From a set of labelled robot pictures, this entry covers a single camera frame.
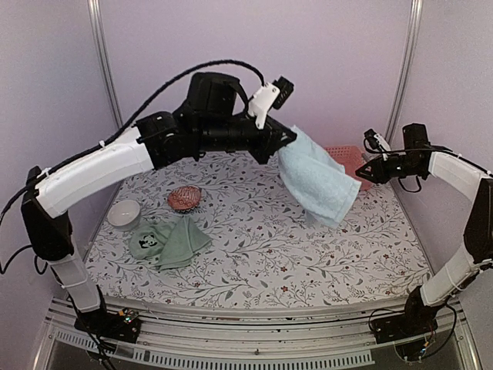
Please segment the light blue towel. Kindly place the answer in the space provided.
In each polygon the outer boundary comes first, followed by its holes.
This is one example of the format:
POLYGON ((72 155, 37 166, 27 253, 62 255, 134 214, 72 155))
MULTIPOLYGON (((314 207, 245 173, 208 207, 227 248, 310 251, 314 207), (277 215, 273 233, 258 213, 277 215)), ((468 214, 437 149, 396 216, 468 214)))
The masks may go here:
POLYGON ((310 217, 337 228, 352 208, 361 182, 297 126, 297 138, 278 150, 280 179, 310 217))

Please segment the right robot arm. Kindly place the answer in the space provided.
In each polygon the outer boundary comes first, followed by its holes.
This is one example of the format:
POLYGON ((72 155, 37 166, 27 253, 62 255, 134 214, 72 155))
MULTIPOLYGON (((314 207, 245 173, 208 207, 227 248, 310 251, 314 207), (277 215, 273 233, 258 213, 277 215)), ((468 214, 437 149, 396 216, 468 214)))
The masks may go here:
POLYGON ((492 173, 445 146, 428 139, 424 124, 403 127, 401 150, 391 149, 374 130, 364 134, 364 148, 373 158, 356 174, 371 183, 385 184, 413 177, 421 183, 430 179, 432 194, 421 196, 421 204, 407 202, 411 219, 442 267, 415 288, 399 317, 398 329, 416 335, 453 295, 462 292, 482 272, 492 267, 492 173))

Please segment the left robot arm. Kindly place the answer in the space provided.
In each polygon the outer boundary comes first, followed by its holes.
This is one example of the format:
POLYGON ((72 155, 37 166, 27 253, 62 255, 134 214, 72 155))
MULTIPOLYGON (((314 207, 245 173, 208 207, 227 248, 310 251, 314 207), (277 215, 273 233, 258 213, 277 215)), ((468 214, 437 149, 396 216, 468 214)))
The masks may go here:
POLYGON ((127 177, 185 158, 198 160, 208 152, 247 151, 258 163, 267 163, 295 140, 293 131, 269 116, 292 92, 292 82, 282 77, 245 96, 238 78, 198 72, 175 111, 132 119, 114 141, 60 169, 30 170, 21 205, 29 240, 97 334, 110 333, 115 320, 72 243, 69 208, 127 177))

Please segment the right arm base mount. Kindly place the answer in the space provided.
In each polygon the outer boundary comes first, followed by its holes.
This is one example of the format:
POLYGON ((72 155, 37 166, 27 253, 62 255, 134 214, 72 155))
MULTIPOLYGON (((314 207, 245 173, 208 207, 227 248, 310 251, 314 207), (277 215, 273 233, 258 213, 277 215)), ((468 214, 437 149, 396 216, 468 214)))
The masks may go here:
POLYGON ((418 335, 432 334, 438 329, 435 319, 412 323, 406 320, 404 314, 393 314, 369 321, 369 329, 373 333, 378 344, 391 341, 400 341, 418 335))

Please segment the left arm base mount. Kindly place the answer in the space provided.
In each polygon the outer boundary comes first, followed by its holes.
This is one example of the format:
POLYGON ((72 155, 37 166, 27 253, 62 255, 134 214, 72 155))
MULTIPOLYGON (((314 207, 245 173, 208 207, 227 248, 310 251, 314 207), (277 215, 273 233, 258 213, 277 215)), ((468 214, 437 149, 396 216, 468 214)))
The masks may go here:
POLYGON ((77 312, 75 328, 98 338, 135 344, 140 334, 142 321, 139 318, 128 319, 126 315, 111 313, 102 309, 77 312))

